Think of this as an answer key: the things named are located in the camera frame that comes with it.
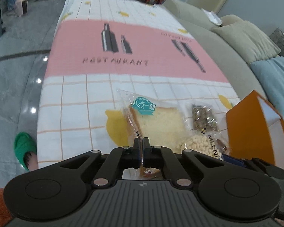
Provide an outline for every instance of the beige couch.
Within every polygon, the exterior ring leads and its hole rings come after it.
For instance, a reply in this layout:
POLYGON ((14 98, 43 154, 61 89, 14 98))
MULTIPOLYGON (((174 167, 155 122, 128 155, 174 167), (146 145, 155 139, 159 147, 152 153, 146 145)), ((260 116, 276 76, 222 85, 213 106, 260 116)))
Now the beige couch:
MULTIPOLYGON (((163 6, 216 62, 241 100, 254 89, 267 98, 259 81, 241 56, 220 36, 211 32, 211 29, 217 26, 209 21, 202 10, 179 0, 166 0, 163 6)), ((221 20, 223 25, 242 21, 235 15, 224 16, 221 20)))

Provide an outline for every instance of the marble floor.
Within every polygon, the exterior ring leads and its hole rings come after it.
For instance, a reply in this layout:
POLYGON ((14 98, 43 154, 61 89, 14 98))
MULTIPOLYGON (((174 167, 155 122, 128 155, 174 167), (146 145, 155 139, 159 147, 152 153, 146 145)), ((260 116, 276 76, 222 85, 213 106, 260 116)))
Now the marble floor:
POLYGON ((6 32, 0 37, 0 187, 25 172, 14 155, 13 142, 21 131, 36 138, 47 66, 44 58, 51 49, 64 3, 65 0, 29 0, 25 16, 2 16, 6 32))

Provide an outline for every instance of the orange box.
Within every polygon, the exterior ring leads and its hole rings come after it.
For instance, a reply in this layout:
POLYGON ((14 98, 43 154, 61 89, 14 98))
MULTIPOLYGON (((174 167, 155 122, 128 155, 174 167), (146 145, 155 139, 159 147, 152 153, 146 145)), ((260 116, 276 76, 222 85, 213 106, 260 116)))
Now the orange box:
POLYGON ((284 169, 284 120, 255 90, 226 113, 230 155, 284 169))

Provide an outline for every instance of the teal label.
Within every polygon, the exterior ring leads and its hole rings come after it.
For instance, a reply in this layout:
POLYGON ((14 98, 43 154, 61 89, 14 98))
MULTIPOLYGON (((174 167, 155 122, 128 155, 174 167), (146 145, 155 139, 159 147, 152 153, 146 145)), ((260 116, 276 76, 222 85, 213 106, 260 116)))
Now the teal label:
POLYGON ((156 105, 144 97, 138 97, 131 105, 134 109, 138 110, 142 115, 153 115, 156 105))

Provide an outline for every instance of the light blue pillow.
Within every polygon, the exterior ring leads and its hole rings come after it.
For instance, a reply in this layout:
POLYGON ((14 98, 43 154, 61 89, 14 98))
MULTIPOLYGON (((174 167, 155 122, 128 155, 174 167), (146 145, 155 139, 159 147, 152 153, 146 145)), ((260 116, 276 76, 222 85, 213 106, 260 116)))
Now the light blue pillow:
POLYGON ((284 119, 284 57, 260 60, 250 67, 261 83, 269 102, 284 119))

